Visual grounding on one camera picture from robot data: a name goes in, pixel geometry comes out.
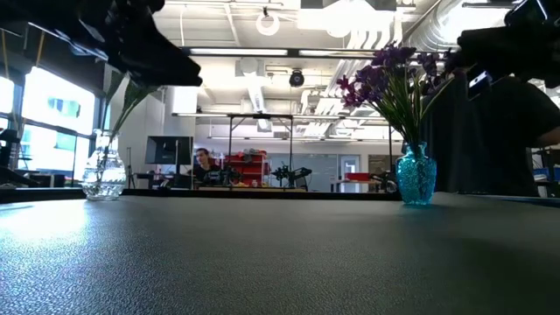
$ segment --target camera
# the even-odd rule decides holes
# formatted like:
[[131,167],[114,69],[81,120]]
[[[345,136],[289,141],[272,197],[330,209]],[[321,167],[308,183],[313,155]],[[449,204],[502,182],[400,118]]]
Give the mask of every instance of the camera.
[[291,72],[291,76],[290,76],[290,86],[293,88],[299,88],[304,85],[304,82],[305,82],[305,77],[301,73],[301,70],[294,69]]

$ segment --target desk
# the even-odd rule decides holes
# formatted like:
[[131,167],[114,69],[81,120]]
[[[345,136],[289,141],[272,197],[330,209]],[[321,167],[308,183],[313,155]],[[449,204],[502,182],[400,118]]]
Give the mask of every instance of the desk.
[[201,191],[266,192],[266,193],[307,193],[303,188],[281,187],[199,187]]
[[2,205],[0,310],[558,314],[558,209],[445,193],[433,202]]
[[381,184],[379,180],[350,180],[350,179],[342,179],[342,180],[334,180],[331,182],[331,193],[340,193],[340,184],[368,184],[368,185],[375,185]]

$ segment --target door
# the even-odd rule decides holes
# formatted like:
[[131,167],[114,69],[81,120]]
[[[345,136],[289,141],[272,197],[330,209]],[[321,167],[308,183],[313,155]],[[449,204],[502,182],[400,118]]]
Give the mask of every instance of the door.
[[[340,176],[345,179],[346,173],[360,172],[360,156],[340,156]],[[359,193],[360,184],[341,184],[341,193]]]

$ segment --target red box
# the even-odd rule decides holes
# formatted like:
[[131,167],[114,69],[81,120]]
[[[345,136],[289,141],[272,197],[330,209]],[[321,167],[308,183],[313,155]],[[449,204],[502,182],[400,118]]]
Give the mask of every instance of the red box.
[[346,173],[346,179],[349,180],[359,180],[359,181],[368,181],[369,180],[369,173]]

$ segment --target blue glass vase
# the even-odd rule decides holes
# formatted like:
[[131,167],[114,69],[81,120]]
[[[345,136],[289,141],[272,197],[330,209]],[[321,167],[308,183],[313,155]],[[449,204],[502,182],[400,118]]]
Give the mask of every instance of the blue glass vase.
[[396,160],[396,181],[407,205],[429,205],[436,187],[436,161],[425,155],[426,143],[416,150],[406,145],[406,155]]

